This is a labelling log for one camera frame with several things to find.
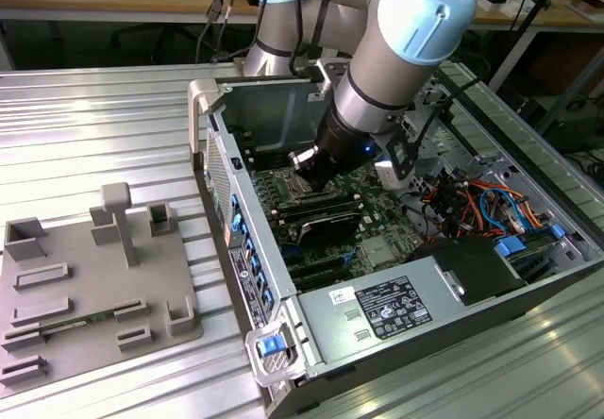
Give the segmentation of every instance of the black cable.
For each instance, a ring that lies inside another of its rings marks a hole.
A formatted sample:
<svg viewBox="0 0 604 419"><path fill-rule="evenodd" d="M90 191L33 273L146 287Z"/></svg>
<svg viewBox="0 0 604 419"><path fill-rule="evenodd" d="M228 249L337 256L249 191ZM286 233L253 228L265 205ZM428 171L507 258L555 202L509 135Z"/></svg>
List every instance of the black cable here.
<svg viewBox="0 0 604 419"><path fill-rule="evenodd" d="M516 21L518 21L518 17L520 16L520 13L522 13L522 7L525 6L525 1L526 0L522 0L522 2L520 3L520 8L518 9L518 12L516 13L515 18L513 19L512 25L510 26L510 32L513 31L513 27L516 25Z"/></svg>
<svg viewBox="0 0 604 419"><path fill-rule="evenodd" d="M417 137L417 139L413 143L415 150L419 150L419 147L422 144L422 140L426 137L426 133L428 132L428 128L429 128L430 125L432 125L432 122L434 122L434 119L436 119L440 115L440 113L447 106L449 106L451 103L453 103L453 100L455 100L458 96L460 96L465 90L467 90L470 87L478 84L480 81L481 81L480 77L475 77L471 81L466 82L456 92L451 93L445 99L445 101L441 105L439 105L439 106L437 106L437 107L434 108L434 110L429 115L428 119L426 120L426 123L422 127L422 130L420 131L419 136Z"/></svg>
<svg viewBox="0 0 604 419"><path fill-rule="evenodd" d="M290 55L289 67L292 75L297 76L298 73L294 68L295 57L297 56L297 52L302 44L302 39L304 38L304 28L302 27L302 0L295 0L295 28L297 31L298 40L296 41L295 48Z"/></svg>
<svg viewBox="0 0 604 419"><path fill-rule="evenodd" d="M430 221L431 223L433 223L436 226L436 228L441 228L441 223L439 223L436 219L432 218L431 216L428 216L427 214L423 213L419 209L415 209L413 207L410 207L409 205L403 205L402 211L403 211L403 214L406 214L407 211L411 211L419 216L422 216L424 219Z"/></svg>
<svg viewBox="0 0 604 419"><path fill-rule="evenodd" d="M195 47L195 63L199 63L199 49L201 48L201 42L206 37L206 34L210 30L211 25L218 19L220 14L223 11L223 4L225 0L213 0L211 1L210 7L206 12L206 16L208 17L208 21L206 22L205 27L197 37L197 46Z"/></svg>
<svg viewBox="0 0 604 419"><path fill-rule="evenodd" d="M222 25L220 26L220 32L218 33L218 40L216 41L215 51L216 51L217 55L220 54L220 46L222 45L223 36L225 35L225 29L227 28L228 17L230 16L230 12L233 10L233 4L235 4L235 0L228 1L228 7L226 8L226 13L225 13L225 20L222 23Z"/></svg>
<svg viewBox="0 0 604 419"><path fill-rule="evenodd" d="M532 24L533 20L535 19L535 17L537 16L537 14L539 13L539 11L541 10L541 8L546 3L547 3L547 0L537 0L537 2L535 3L535 5L533 6L533 8L528 13L527 17L524 19L524 21L520 25L520 27L518 27L518 30L516 30L514 32L516 34L516 37L515 37L515 40L514 40L512 46L510 47L510 49L507 52L502 53L502 56L501 56L499 62L497 63L496 68L492 71L492 73L489 75L488 78L485 78L486 80L493 79L493 76L495 75L495 72L498 70L498 68L501 66L501 64L503 64L503 62L508 57L508 55L512 52L512 50L514 49L514 47L518 44L518 42L520 41L520 39L522 38L522 36L525 34L525 32L527 31L527 29L530 27L530 25Z"/></svg>
<svg viewBox="0 0 604 419"><path fill-rule="evenodd" d="M260 26L262 25L262 18L264 17L264 9L266 8L267 1L268 0L262 0L262 2L260 4L260 10L258 12L258 20L256 20L256 31L254 32L254 39L252 40L252 42L249 43L249 45L246 46L245 48L238 49L237 51L229 53L225 57L218 58L219 62L233 59L233 58L239 56L240 54L243 54L243 53L249 51L250 49L252 49L254 44L256 44L256 41L258 40L258 34L260 34Z"/></svg>

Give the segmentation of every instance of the white label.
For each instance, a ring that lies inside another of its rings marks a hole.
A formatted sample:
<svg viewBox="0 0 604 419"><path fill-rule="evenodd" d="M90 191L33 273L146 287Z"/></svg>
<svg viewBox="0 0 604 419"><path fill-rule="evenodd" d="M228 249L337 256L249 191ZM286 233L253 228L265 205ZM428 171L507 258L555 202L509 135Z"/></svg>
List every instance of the white label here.
<svg viewBox="0 0 604 419"><path fill-rule="evenodd" d="M352 301L355 299L355 288L353 286L348 286L340 290L332 290L329 292L329 297L333 304L342 304L346 301Z"/></svg>

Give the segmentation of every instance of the electronic equipment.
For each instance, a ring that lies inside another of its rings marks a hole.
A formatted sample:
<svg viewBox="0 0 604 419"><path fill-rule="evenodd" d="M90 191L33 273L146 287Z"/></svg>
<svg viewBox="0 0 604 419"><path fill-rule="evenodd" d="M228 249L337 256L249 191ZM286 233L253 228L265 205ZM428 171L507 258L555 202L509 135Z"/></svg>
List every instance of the electronic equipment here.
<svg viewBox="0 0 604 419"><path fill-rule="evenodd" d="M346 70L341 59L318 62L321 72L336 64ZM468 108L434 121L404 184L376 151L315 191L288 154L315 137L330 106L321 91L334 80L190 87L191 122L209 118L203 170L192 126L193 166L220 223L216 245L230 260L229 289L241 298L236 312L270 417L511 320L604 262L588 225ZM455 92L445 84L436 75L396 114L408 142ZM462 133L486 135L494 148Z"/></svg>

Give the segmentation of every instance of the motherboard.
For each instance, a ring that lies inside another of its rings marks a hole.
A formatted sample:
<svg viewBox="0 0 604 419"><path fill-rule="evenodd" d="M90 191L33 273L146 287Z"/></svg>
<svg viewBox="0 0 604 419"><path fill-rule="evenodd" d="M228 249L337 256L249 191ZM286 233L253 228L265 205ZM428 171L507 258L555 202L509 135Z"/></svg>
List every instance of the motherboard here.
<svg viewBox="0 0 604 419"><path fill-rule="evenodd" d="M250 174L300 292L393 267L423 242L371 164L320 193L289 167Z"/></svg>

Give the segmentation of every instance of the label sticker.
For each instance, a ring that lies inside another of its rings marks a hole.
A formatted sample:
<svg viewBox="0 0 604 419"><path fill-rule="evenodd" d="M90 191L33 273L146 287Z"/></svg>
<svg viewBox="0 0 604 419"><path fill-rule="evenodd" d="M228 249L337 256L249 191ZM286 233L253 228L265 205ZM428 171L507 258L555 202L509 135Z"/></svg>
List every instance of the label sticker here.
<svg viewBox="0 0 604 419"><path fill-rule="evenodd" d="M350 285L340 290L332 290L329 292L329 297L334 305L352 301L355 299L355 288Z"/></svg>
<svg viewBox="0 0 604 419"><path fill-rule="evenodd" d="M406 276L359 290L356 296L371 328L381 340L432 321Z"/></svg>

